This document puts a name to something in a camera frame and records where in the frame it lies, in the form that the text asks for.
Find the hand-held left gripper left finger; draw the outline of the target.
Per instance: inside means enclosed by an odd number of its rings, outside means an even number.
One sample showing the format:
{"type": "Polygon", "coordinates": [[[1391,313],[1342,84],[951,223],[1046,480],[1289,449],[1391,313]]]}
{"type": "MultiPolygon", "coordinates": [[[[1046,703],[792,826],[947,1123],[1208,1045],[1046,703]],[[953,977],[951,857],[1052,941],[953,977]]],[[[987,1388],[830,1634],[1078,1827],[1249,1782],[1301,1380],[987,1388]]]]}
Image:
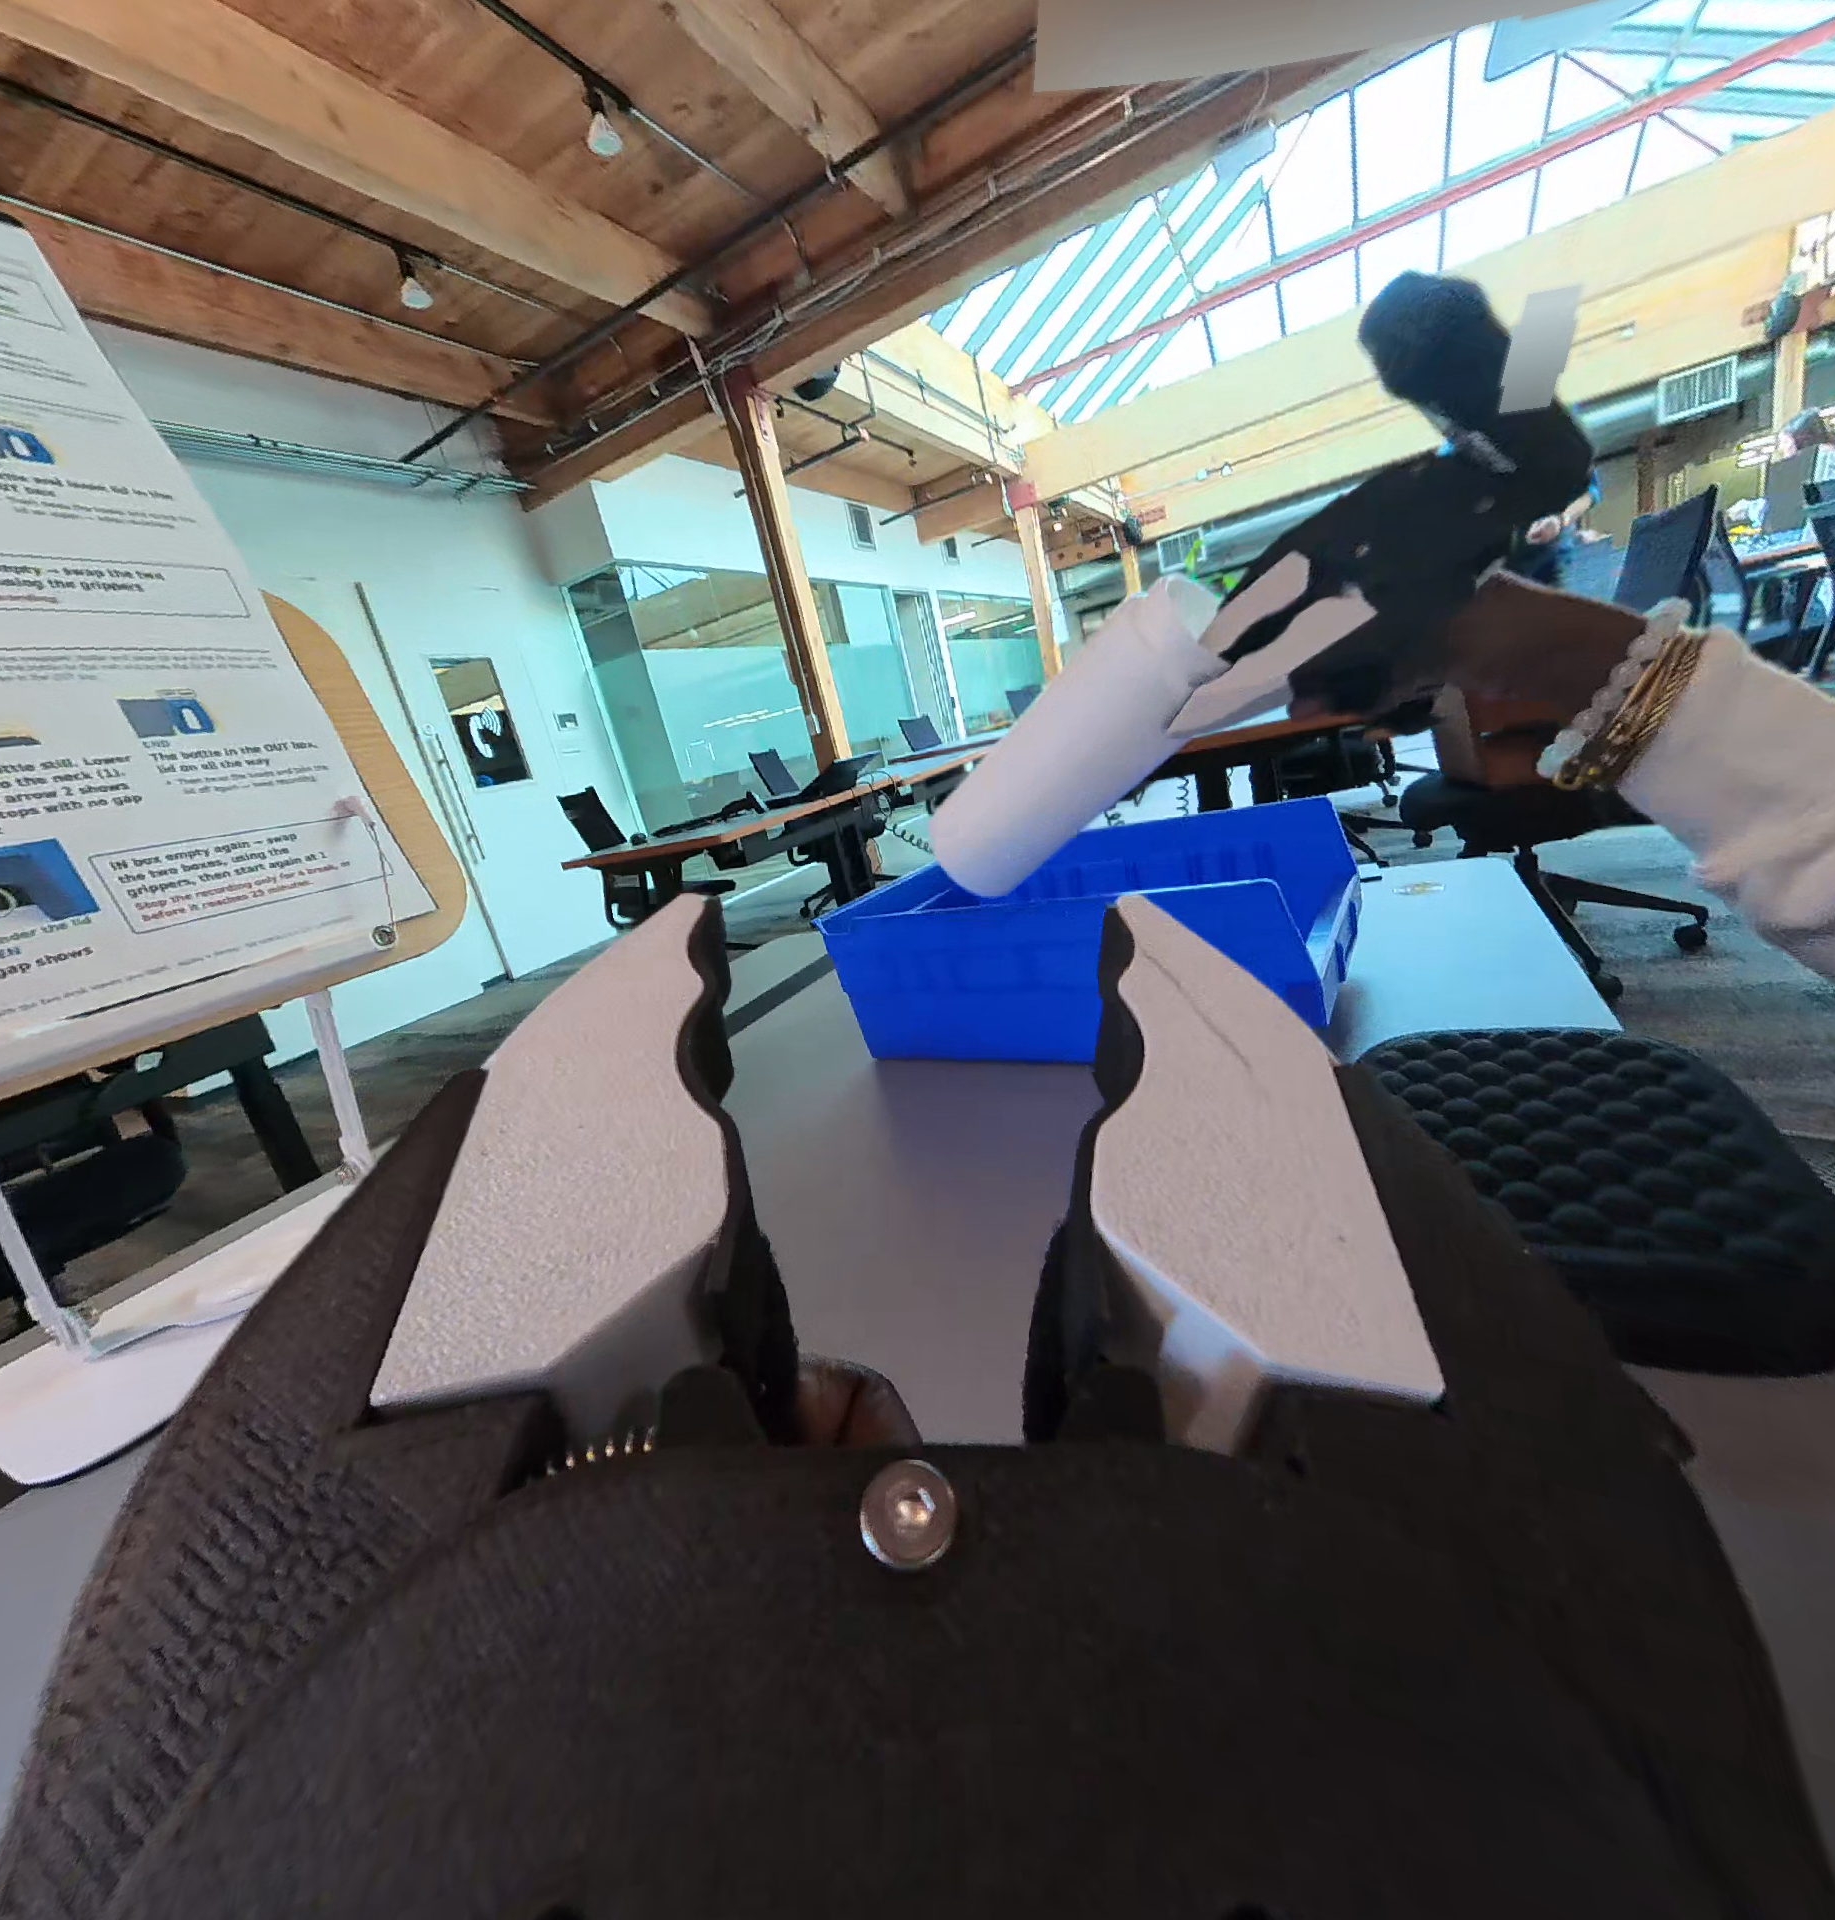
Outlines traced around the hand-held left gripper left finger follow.
{"type": "Polygon", "coordinates": [[[722,1110],[730,989],[717,899],[603,946],[481,1072],[371,1391],[381,1414],[538,1393],[572,1441],[645,1426],[728,1354],[751,1189],[722,1110]]]}

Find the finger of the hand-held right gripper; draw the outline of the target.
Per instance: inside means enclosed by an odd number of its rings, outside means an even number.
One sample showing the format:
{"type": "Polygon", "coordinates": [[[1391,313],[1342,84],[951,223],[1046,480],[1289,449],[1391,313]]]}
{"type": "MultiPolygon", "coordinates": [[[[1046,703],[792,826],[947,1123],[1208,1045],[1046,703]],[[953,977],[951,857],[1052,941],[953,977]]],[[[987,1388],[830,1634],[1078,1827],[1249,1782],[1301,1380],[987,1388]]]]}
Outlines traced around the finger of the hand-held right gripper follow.
{"type": "Polygon", "coordinates": [[[1259,560],[1218,603],[1216,659],[1317,659],[1327,649],[1329,573],[1299,550],[1259,560]]]}
{"type": "Polygon", "coordinates": [[[1374,607],[1346,590],[1293,611],[1260,611],[1252,593],[1218,608],[1199,638],[1212,672],[1199,679],[1169,722],[1167,739],[1226,732],[1260,713],[1289,707],[1289,680],[1321,653],[1346,640],[1374,616],[1374,607]]]}

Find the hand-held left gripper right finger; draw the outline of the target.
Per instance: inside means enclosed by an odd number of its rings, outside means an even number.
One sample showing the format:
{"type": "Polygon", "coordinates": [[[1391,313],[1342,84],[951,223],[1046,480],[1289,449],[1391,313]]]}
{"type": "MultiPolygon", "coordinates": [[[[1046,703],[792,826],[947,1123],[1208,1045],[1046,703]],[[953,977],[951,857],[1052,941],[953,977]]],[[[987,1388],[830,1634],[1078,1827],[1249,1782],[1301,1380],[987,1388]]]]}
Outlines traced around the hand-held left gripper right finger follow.
{"type": "Polygon", "coordinates": [[[1237,1452],[1277,1388],[1445,1378],[1327,1045],[1158,899],[1103,914],[1067,1209],[1067,1428],[1237,1452]]]}

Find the white plastic bottle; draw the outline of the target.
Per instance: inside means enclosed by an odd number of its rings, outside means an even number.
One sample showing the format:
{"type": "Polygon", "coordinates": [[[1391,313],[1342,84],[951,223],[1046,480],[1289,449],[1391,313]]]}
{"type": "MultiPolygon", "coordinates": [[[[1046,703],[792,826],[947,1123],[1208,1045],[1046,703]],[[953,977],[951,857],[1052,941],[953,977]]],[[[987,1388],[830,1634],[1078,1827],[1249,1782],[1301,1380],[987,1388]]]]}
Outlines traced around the white plastic bottle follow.
{"type": "Polygon", "coordinates": [[[1225,659],[1218,596],[1161,579],[1124,599],[938,807],[931,847],[961,890],[996,899],[1138,787],[1225,659]]]}

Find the blue plastic bin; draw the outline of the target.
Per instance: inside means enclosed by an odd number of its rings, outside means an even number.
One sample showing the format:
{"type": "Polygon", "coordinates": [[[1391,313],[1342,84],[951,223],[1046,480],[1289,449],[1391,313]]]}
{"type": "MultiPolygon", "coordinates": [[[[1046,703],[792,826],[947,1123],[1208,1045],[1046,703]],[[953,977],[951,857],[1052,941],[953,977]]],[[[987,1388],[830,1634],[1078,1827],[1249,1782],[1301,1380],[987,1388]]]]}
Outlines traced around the blue plastic bin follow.
{"type": "Polygon", "coordinates": [[[1088,1065],[1103,914],[1155,899],[1324,1030],[1361,920],[1361,875],[1327,798],[1083,830],[1002,899],[937,863],[817,923],[877,1061],[1088,1065]]]}

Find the person's right hand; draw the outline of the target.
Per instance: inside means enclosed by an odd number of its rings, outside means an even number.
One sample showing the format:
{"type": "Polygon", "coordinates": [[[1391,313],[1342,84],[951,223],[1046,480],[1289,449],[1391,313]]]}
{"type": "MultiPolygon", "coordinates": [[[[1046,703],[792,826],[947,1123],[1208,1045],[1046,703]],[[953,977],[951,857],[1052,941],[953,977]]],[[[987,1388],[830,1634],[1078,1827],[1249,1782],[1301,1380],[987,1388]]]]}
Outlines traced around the person's right hand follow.
{"type": "Polygon", "coordinates": [[[1493,573],[1439,627],[1437,742],[1468,766],[1484,748],[1534,764],[1647,630],[1647,614],[1493,573]]]}

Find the person's left hand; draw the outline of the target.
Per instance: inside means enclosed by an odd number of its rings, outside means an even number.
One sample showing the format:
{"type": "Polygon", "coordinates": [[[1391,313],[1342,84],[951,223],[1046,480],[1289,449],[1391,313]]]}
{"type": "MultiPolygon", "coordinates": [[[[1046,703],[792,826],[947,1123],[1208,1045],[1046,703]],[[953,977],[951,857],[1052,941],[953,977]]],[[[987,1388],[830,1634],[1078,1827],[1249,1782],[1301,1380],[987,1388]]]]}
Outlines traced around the person's left hand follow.
{"type": "Polygon", "coordinates": [[[813,1448],[915,1452],[923,1437],[899,1388],[878,1370],[835,1355],[800,1355],[792,1440],[813,1448]]]}

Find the wooden desk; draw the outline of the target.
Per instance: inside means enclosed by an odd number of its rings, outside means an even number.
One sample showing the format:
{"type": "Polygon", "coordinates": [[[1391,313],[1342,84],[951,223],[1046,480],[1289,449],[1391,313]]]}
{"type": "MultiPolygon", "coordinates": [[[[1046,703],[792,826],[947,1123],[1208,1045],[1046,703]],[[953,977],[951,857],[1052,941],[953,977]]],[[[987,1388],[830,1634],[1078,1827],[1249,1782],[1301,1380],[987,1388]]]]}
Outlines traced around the wooden desk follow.
{"type": "Polygon", "coordinates": [[[866,828],[884,820],[894,792],[892,776],[866,777],[824,798],[741,812],[724,822],[689,824],[676,834],[586,852],[565,859],[562,869],[603,875],[608,896],[616,893],[617,875],[632,875],[643,910],[653,914],[683,890],[709,890],[702,880],[685,880],[693,859],[705,857],[717,869],[735,874],[766,857],[805,848],[808,859],[825,867],[827,880],[819,897],[827,909],[847,907],[878,885],[866,850],[866,828]]]}
{"type": "Polygon", "coordinates": [[[1384,719],[1363,719],[1352,713],[1294,716],[1269,712],[1263,718],[1173,744],[1155,770],[1132,780],[1132,789],[1142,789],[1158,780],[1188,780],[1192,782],[1197,809],[1229,809],[1235,806],[1232,773],[1243,768],[1249,776],[1252,800],[1277,803],[1285,796],[1279,762],[1289,753],[1345,735],[1384,742],[1409,732],[1425,732],[1430,718],[1430,703],[1411,703],[1384,719]]]}

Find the black mesh chair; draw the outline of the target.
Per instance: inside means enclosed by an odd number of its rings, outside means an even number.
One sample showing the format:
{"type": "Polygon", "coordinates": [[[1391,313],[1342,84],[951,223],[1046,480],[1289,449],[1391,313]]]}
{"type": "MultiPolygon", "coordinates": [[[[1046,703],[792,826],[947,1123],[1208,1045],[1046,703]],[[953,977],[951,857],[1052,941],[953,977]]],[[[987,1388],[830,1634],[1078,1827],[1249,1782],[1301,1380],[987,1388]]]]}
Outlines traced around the black mesh chair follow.
{"type": "Polygon", "coordinates": [[[1719,1068],[1622,1030],[1437,1030],[1360,1057],[1627,1364],[1835,1374],[1835,1193],[1719,1068]]]}

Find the white door with window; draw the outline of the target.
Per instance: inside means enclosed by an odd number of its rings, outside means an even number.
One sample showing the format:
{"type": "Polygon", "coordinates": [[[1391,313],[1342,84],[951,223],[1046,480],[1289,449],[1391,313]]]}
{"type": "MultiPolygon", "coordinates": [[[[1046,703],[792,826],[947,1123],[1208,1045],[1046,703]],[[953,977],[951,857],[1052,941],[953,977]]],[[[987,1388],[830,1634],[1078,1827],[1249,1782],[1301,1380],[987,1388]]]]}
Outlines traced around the white door with window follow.
{"type": "Polygon", "coordinates": [[[553,956],[559,828],[544,820],[551,789],[491,640],[498,596],[457,613],[381,582],[353,593],[501,969],[529,973],[553,956]]]}

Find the wooden instruction board stand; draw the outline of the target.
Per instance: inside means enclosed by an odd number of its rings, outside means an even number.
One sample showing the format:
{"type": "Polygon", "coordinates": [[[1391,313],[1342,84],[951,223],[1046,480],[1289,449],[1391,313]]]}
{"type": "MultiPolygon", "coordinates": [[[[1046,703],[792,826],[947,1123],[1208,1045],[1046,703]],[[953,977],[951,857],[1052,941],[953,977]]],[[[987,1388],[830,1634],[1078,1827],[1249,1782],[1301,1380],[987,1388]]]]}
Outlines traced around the wooden instruction board stand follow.
{"type": "Polygon", "coordinates": [[[37,1323],[0,1355],[0,1474],[50,1484],[162,1426],[371,1168],[327,989],[443,946],[462,872],[338,646],[266,599],[0,217],[0,1100],[304,1003],[338,1164],[247,1254],[61,1305],[0,1185],[37,1323]]]}

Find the wooden support post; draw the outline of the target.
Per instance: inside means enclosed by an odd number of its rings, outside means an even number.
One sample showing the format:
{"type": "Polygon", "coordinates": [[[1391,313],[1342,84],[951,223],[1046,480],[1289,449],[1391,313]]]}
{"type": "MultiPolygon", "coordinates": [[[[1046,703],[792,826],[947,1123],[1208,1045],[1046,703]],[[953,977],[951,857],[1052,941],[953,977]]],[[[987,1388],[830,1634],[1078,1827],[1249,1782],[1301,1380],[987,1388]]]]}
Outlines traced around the wooden support post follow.
{"type": "Polygon", "coordinates": [[[803,707],[810,752],[819,768],[850,755],[850,735],[833,680],[827,635],[819,616],[775,437],[775,407],[749,369],[714,382],[717,405],[737,461],[766,575],[775,601],[792,680],[803,707]]]}
{"type": "Polygon", "coordinates": [[[1064,669],[1057,593],[1049,565],[1043,507],[1035,485],[1022,478],[1005,482],[1005,506],[1014,522],[1028,586],[1028,608],[1042,679],[1051,683],[1064,669]]]}

